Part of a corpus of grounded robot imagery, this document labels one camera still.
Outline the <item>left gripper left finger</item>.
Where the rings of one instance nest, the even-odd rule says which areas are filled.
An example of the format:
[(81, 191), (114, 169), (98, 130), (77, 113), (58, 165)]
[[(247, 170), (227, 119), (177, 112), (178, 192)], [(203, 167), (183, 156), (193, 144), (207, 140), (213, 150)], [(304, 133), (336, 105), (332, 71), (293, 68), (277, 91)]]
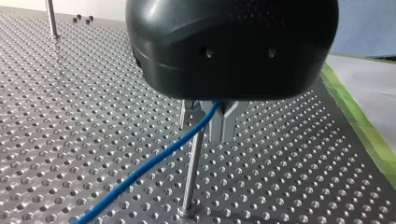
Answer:
[(220, 105), (213, 109), (215, 103), (212, 101), (202, 101), (201, 108), (208, 114), (213, 111), (212, 119), (209, 121), (209, 140), (212, 143), (220, 142), (222, 136), (222, 116), (220, 113)]

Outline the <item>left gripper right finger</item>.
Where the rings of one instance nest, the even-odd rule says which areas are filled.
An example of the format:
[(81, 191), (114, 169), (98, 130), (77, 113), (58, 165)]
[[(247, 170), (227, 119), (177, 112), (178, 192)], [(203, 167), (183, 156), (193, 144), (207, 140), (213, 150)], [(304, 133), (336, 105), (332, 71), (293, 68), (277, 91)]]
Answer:
[(247, 101), (232, 101), (225, 103), (223, 109), (222, 142), (231, 142), (233, 140), (236, 119), (247, 108)]

